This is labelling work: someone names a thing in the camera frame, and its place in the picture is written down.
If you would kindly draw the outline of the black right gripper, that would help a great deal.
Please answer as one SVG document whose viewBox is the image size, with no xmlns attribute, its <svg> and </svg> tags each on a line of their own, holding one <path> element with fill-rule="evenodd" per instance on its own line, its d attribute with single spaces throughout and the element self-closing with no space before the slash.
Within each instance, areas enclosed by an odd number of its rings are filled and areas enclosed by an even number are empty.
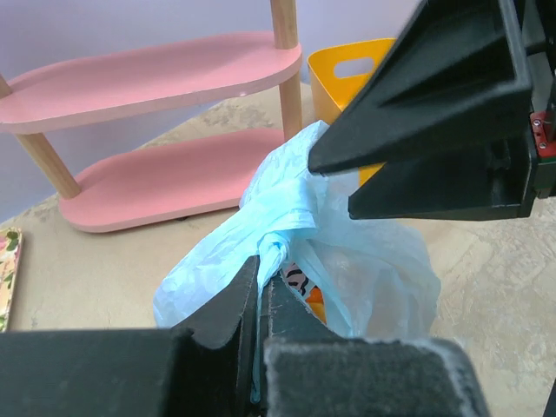
<svg viewBox="0 0 556 417">
<path fill-rule="evenodd" d="M 403 161 L 519 136 L 530 98 L 537 155 L 518 138 Z M 538 198 L 554 197 L 555 2 L 419 3 L 308 155 L 318 174 L 379 162 L 349 197 L 355 220 L 527 217 L 534 176 Z"/>
</svg>

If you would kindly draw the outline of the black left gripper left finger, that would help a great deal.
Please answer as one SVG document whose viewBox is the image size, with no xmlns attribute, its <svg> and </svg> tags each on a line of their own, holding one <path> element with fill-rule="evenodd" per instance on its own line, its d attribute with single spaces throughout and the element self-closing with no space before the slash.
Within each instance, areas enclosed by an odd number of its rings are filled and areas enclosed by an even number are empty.
<svg viewBox="0 0 556 417">
<path fill-rule="evenodd" d="M 258 269 L 172 328 L 3 334 L 2 415 L 247 415 Z"/>
</svg>

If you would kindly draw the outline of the blue printed plastic bag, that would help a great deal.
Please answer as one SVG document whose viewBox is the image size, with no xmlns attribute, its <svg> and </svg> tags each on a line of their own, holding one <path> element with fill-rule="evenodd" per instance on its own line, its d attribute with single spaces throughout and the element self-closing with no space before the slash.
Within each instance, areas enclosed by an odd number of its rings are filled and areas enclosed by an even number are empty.
<svg viewBox="0 0 556 417">
<path fill-rule="evenodd" d="M 424 239 L 394 220 L 352 220 L 347 205 L 357 173 L 308 172 L 309 150 L 327 129 L 314 122 L 268 154 L 239 210 L 162 280 L 153 299 L 157 326 L 169 328 L 191 316 L 256 255 L 259 288 L 280 270 L 298 267 L 321 291 L 327 325 L 342 337 L 429 334 L 440 279 Z"/>
</svg>

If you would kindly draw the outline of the glazed cruller donut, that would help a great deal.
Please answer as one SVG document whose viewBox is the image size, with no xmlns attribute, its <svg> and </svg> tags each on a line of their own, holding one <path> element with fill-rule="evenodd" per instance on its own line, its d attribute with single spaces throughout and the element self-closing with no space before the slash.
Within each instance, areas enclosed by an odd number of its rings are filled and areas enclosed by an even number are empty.
<svg viewBox="0 0 556 417">
<path fill-rule="evenodd" d="M 308 292 L 305 302 L 309 305 L 314 315 L 324 324 L 327 323 L 326 311 L 322 292 L 318 287 L 313 287 Z"/>
</svg>

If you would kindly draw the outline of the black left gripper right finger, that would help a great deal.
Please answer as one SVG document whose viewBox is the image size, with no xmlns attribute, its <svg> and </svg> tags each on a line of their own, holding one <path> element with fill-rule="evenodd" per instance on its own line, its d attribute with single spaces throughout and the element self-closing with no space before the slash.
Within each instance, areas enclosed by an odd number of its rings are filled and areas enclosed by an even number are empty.
<svg viewBox="0 0 556 417">
<path fill-rule="evenodd" d="M 268 416 L 488 416 L 467 354 L 437 338 L 342 338 L 279 277 L 263 293 Z"/>
</svg>

